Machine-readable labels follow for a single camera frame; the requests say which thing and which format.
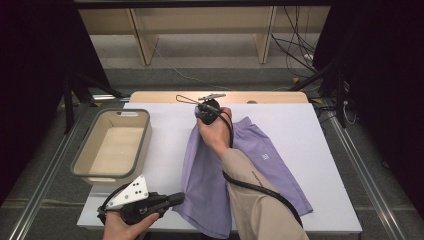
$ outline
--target black cable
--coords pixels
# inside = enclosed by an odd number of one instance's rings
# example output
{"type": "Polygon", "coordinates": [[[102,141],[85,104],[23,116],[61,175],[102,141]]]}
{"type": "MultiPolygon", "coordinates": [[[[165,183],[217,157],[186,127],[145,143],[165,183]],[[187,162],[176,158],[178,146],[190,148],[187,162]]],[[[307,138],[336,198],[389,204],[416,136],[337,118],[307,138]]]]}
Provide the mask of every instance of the black cable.
{"type": "Polygon", "coordinates": [[[288,66],[288,62],[287,59],[288,57],[293,58],[294,60],[296,60],[298,63],[300,63],[302,66],[304,66],[305,68],[311,70],[312,72],[316,72],[315,69],[311,68],[310,66],[306,65],[305,63],[303,63],[302,61],[300,61],[299,59],[297,59],[295,56],[293,56],[288,50],[284,49],[283,46],[281,46],[281,44],[275,39],[274,34],[271,34],[272,39],[274,39],[275,43],[277,44],[277,46],[280,48],[280,50],[286,54],[286,65],[287,65],[287,69],[290,69],[290,67],[288,66]]]}
{"type": "Polygon", "coordinates": [[[305,62],[306,62],[306,64],[309,66],[308,68],[312,68],[312,66],[309,64],[309,61],[305,58],[305,54],[303,53],[303,50],[302,50],[302,48],[304,48],[305,49],[305,51],[306,51],[306,53],[308,54],[308,55],[310,55],[310,53],[308,52],[308,50],[307,50],[307,48],[305,47],[305,45],[304,44],[307,44],[310,48],[313,48],[309,43],[307,43],[306,42],[306,40],[304,40],[301,36],[300,36],[300,34],[299,34],[299,24],[298,24],[298,21],[299,21],[299,7],[296,7],[296,24],[295,25],[293,25],[293,22],[292,22],[292,20],[291,20],[291,18],[290,18],[290,16],[289,16],[289,14],[288,14],[288,12],[287,12],[287,9],[286,9],[286,7],[284,7],[284,11],[285,11],[285,13],[286,13],[286,15],[287,15],[287,18],[288,18],[288,20],[289,20],[289,22],[290,22],[290,25],[291,25],[291,27],[292,27],[292,29],[293,29],[293,35],[292,35],[292,39],[291,39],[291,41],[293,41],[293,39],[294,39],[294,36],[296,36],[297,37],[297,40],[298,40],[298,43],[299,43],[299,46],[300,46],[300,52],[301,52],[301,54],[302,54],[302,56],[303,56],[303,59],[305,60],[305,62]]]}
{"type": "Polygon", "coordinates": [[[331,119],[331,118],[333,118],[333,117],[335,117],[336,115],[333,115],[333,116],[331,116],[331,117],[328,117],[327,119],[325,119],[325,120],[323,120],[323,121],[321,121],[321,122],[319,122],[320,124],[322,124],[322,123],[324,123],[324,122],[326,122],[328,119],[331,119]]]}
{"type": "Polygon", "coordinates": [[[302,220],[300,219],[299,213],[296,211],[296,208],[285,197],[281,196],[281,194],[274,192],[271,189],[264,188],[262,186],[254,185],[254,184],[247,183],[247,182],[242,182],[242,181],[236,180],[234,178],[231,178],[224,171],[222,172],[222,174],[224,175],[225,180],[227,180],[231,184],[234,184],[234,185],[237,185],[237,186],[243,187],[243,188],[248,188],[248,189],[251,189],[251,190],[254,190],[254,191],[257,191],[257,192],[264,193],[264,194],[271,196],[271,197],[277,199],[278,201],[280,201],[282,204],[284,204],[292,212],[296,221],[303,228],[302,220]]]}
{"type": "MultiPolygon", "coordinates": [[[[276,38],[276,37],[274,37],[274,40],[277,40],[277,41],[282,41],[282,42],[286,42],[286,43],[290,43],[290,41],[289,40],[286,40],[286,39],[282,39],[282,38],[276,38]]],[[[293,44],[293,45],[296,45],[296,46],[301,46],[299,43],[294,43],[294,42],[292,42],[291,44],[293,44]]],[[[312,50],[312,49],[310,49],[310,48],[306,48],[306,49],[308,49],[308,51],[310,51],[310,52],[312,52],[312,53],[315,53],[315,50],[312,50]]]]}

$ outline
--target arm sleeve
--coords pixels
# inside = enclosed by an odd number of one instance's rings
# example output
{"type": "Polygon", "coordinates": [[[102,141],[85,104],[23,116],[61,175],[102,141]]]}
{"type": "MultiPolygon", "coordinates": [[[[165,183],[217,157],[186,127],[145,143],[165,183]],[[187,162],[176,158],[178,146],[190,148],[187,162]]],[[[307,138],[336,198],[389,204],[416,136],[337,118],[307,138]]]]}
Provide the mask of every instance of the arm sleeve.
{"type": "MultiPolygon", "coordinates": [[[[221,160],[231,178],[278,192],[240,150],[226,150],[221,160]]],[[[290,210],[277,199],[233,184],[228,184],[228,192],[241,239],[309,239],[290,210]]]]}

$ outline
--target white tabletop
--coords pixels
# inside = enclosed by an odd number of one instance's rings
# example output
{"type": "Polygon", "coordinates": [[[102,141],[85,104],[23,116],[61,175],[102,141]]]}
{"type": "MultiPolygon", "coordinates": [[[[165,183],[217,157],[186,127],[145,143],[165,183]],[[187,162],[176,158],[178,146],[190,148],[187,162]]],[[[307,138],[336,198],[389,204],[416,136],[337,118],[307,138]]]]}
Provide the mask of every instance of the white tabletop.
{"type": "MultiPolygon", "coordinates": [[[[273,142],[290,169],[313,212],[302,216],[304,229],[318,233],[359,233],[362,228],[346,193],[312,105],[226,104],[233,121],[248,116],[273,142]]],[[[190,132],[195,125],[194,105],[182,103],[127,103],[125,108],[146,109],[153,134],[143,167],[149,191],[181,191],[181,174],[190,132]]],[[[93,186],[77,225],[102,228],[97,208],[116,187],[93,186]]],[[[168,210],[152,231],[195,231],[179,214],[168,210]]]]}

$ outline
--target human hand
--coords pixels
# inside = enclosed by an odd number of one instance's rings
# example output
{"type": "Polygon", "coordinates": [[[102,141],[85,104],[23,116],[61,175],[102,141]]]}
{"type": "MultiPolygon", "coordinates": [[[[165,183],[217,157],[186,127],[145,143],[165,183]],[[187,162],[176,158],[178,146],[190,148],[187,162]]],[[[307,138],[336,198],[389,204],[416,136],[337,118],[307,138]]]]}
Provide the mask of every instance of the human hand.
{"type": "MultiPolygon", "coordinates": [[[[220,110],[221,116],[231,123],[231,109],[222,107],[220,110]]],[[[221,158],[225,150],[230,148],[230,131],[225,122],[218,117],[213,123],[206,125],[202,120],[197,119],[197,127],[206,145],[221,158]]]]}
{"type": "Polygon", "coordinates": [[[159,218],[159,213],[151,214],[134,225],[127,225],[118,212],[108,211],[106,214],[103,240],[134,240],[146,231],[159,218]]]}

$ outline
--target storage bin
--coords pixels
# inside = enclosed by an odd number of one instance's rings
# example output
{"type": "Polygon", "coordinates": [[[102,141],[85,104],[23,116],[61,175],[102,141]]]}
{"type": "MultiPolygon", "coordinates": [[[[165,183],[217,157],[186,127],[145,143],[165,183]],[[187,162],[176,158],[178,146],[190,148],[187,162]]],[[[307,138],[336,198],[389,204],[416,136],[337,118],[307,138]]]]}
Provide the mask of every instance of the storage bin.
{"type": "Polygon", "coordinates": [[[105,109],[91,125],[71,172],[89,184],[123,185],[141,174],[152,136],[144,109],[105,109]]]}

